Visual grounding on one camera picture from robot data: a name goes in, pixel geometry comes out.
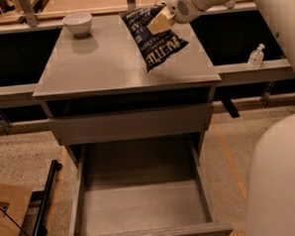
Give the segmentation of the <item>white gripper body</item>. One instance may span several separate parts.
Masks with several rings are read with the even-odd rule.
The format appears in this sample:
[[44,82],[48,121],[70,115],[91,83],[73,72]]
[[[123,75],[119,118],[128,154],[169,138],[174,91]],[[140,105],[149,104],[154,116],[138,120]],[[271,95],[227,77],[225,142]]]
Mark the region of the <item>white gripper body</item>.
[[180,24],[190,23],[199,16],[192,0],[169,0],[168,9],[175,16],[174,21]]

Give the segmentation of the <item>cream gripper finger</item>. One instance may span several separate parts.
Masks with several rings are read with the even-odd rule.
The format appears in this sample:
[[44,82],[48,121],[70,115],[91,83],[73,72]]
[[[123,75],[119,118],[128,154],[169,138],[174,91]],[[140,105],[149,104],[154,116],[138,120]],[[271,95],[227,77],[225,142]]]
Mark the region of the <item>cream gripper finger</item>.
[[164,7],[147,25],[147,29],[153,35],[169,31],[174,25],[174,17],[175,15],[167,7]]

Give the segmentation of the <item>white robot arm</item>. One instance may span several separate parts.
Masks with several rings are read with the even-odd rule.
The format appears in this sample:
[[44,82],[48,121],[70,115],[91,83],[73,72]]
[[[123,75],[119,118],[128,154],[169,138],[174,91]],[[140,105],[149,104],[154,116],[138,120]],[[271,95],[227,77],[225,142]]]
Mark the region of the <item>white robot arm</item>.
[[[295,0],[252,0],[295,72]],[[149,23],[153,33],[188,24],[230,0],[167,0]],[[257,140],[247,175],[245,236],[295,236],[295,113]]]

